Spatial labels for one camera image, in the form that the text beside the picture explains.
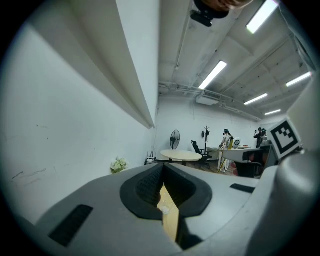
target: linear light fixture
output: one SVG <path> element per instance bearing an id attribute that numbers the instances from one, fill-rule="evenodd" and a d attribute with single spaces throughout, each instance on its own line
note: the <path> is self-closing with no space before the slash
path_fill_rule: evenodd
<path id="1" fill-rule="evenodd" d="M 215 66 L 215 68 L 212 70 L 212 72 L 207 76 L 207 78 L 199 86 L 199 89 L 203 90 L 204 88 L 206 88 L 226 66 L 227 66 L 227 63 L 220 60 L 219 63 Z"/>
<path id="2" fill-rule="evenodd" d="M 271 115 L 271 114 L 274 114 L 274 113 L 278 113 L 280 111 L 281 111 L 281 109 L 278 109 L 278 110 L 275 110 L 275 111 L 272 111 L 272 112 L 269 112 L 269 113 L 265 113 L 264 115 L 268 116 L 268 115 Z"/>
<path id="3" fill-rule="evenodd" d="M 294 84 L 296 84 L 296 83 L 298 83 L 298 82 L 300 82 L 300 81 L 302 81 L 303 79 L 306 79 L 306 78 L 308 78 L 308 77 L 311 77 L 311 72 L 305 73 L 305 74 L 299 76 L 298 78 L 293 79 L 293 80 L 290 81 L 290 82 L 287 82 L 287 83 L 286 83 L 286 86 L 287 86 L 287 87 L 292 86 L 292 85 L 294 85 Z"/>
<path id="4" fill-rule="evenodd" d="M 260 9 L 256 12 L 246 28 L 254 34 L 269 16 L 277 9 L 278 4 L 274 0 L 266 0 Z"/>
<path id="5" fill-rule="evenodd" d="M 256 97 L 256 98 L 254 98 L 254 99 L 252 99 L 252 100 L 249 100 L 249 101 L 247 101 L 246 103 L 244 103 L 244 105 L 249 105 L 249 104 L 251 104 L 251 103 L 253 103 L 253 102 L 256 102 L 256 101 L 258 101 L 258 100 L 261 100 L 262 98 L 264 98 L 264 97 L 267 97 L 268 96 L 268 94 L 262 94 L 261 96 L 259 96 L 259 97 Z"/>

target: office chair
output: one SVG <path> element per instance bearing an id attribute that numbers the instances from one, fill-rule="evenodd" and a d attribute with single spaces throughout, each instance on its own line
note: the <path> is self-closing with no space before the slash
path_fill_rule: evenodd
<path id="1" fill-rule="evenodd" d="M 204 149 L 199 149 L 196 141 L 191 140 L 191 143 L 192 143 L 192 146 L 193 146 L 195 152 L 198 153 L 198 154 L 200 154 L 200 155 L 202 156 L 202 158 L 201 158 L 200 160 L 198 160 L 198 162 L 200 162 L 200 163 L 202 163 L 202 164 L 207 165 L 208 167 L 210 167 L 209 164 L 207 163 L 207 160 L 210 159 L 210 158 L 212 158 L 212 156 L 211 156 L 211 155 L 208 155 L 208 154 L 206 154 L 206 153 L 203 153 L 203 151 L 206 152 L 206 149 L 205 149 L 205 148 L 204 148 Z"/>

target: black rubber strip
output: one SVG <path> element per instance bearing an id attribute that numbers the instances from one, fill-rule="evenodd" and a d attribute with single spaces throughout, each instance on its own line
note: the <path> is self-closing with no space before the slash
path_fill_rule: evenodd
<path id="1" fill-rule="evenodd" d="M 250 194 L 252 194 L 255 191 L 255 188 L 252 186 L 244 186 L 244 185 L 240 185 L 240 184 L 236 184 L 236 183 L 232 184 L 230 186 L 230 188 L 235 189 L 235 190 L 240 190 L 243 192 L 247 192 Z"/>
<path id="2" fill-rule="evenodd" d="M 62 222 L 55 228 L 49 237 L 58 244 L 67 247 L 75 237 L 81 226 L 92 212 L 93 208 L 87 205 L 78 205 Z"/>

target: ceiling air conditioning unit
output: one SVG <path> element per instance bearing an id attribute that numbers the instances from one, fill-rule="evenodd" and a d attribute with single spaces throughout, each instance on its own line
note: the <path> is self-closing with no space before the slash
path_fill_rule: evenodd
<path id="1" fill-rule="evenodd" d="M 205 91 L 204 93 L 200 94 L 198 97 L 195 98 L 195 102 L 199 104 L 212 106 L 220 102 L 220 96 Z"/>

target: white oval table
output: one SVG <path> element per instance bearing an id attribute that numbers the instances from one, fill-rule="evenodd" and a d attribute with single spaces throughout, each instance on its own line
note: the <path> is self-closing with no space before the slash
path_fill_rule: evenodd
<path id="1" fill-rule="evenodd" d="M 162 150 L 160 154 L 169 158 L 169 161 L 172 161 L 172 159 L 182 161 L 183 166 L 186 166 L 188 161 L 198 161 L 202 158 L 202 155 L 198 153 L 176 149 Z"/>

